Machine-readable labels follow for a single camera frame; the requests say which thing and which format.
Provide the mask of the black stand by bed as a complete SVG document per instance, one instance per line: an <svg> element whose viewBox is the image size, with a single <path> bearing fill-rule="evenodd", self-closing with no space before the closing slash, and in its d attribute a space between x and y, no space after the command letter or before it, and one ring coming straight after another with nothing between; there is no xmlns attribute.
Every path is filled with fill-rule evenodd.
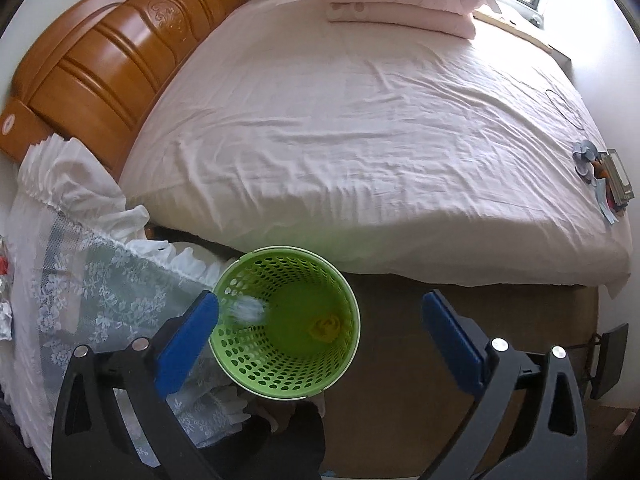
<svg viewBox="0 0 640 480"><path fill-rule="evenodd" d="M586 344L575 349L586 349L587 356L578 379L580 394L589 389L591 400L599 400L620 381L624 367L629 324L624 323L602 334L594 333Z"/></svg>

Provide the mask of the white lace table cover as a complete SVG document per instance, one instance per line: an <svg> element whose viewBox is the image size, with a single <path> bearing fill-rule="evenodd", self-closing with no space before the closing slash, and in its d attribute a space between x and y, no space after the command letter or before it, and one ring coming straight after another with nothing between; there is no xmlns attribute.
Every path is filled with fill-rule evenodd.
<svg viewBox="0 0 640 480"><path fill-rule="evenodd" d="M27 151L3 239L12 338L1 347L1 389L43 469L73 351L152 337L226 266L206 250L150 240L148 220L81 142L51 136Z"/></svg>

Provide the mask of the green plastic mesh wastebasket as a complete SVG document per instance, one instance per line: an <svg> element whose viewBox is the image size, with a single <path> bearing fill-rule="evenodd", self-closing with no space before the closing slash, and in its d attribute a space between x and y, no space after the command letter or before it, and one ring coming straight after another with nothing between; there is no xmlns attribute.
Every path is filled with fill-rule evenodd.
<svg viewBox="0 0 640 480"><path fill-rule="evenodd" d="M355 359L361 316L337 268L309 250L273 246L233 261L214 293L219 318L209 337L222 370L240 387L273 401L297 401L331 388ZM311 324L341 318L333 344L313 340Z"/></svg>

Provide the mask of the yellow wrapper in basket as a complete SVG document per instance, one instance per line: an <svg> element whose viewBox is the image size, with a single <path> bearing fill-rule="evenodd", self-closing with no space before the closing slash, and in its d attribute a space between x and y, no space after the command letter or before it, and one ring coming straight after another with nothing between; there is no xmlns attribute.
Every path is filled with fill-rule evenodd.
<svg viewBox="0 0 640 480"><path fill-rule="evenodd" d="M330 313L321 318L317 318L308 330L309 336L313 340L323 342L324 344L333 344L340 336L342 330L341 318Z"/></svg>

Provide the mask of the items pile on bed edge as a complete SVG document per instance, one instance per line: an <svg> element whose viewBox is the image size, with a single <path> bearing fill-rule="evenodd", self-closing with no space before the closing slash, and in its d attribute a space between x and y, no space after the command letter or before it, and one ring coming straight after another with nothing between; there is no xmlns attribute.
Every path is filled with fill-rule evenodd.
<svg viewBox="0 0 640 480"><path fill-rule="evenodd" d="M615 148L598 150L582 140L573 146L572 159L578 177L594 189L597 205L605 221L614 226L634 199L634 190Z"/></svg>

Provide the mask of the pink bed sheet mattress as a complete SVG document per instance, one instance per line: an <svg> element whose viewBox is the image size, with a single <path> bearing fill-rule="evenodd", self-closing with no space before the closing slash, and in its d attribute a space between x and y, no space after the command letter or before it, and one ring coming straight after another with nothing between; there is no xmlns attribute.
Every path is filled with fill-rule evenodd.
<svg viewBox="0 0 640 480"><path fill-rule="evenodd" d="M311 250L425 283L618 287L627 219L576 171L602 143L540 49L331 23L320 0L254 0L157 101L119 183L161 226L241 252Z"/></svg>

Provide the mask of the orange wooden headboard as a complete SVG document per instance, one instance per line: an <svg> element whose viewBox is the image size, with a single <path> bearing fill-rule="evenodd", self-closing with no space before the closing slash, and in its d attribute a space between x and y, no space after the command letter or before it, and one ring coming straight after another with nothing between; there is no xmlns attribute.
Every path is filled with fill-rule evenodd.
<svg viewBox="0 0 640 480"><path fill-rule="evenodd" d="M56 133L119 177L145 119L189 56L246 0L80 0L22 58L1 114L21 162Z"/></svg>

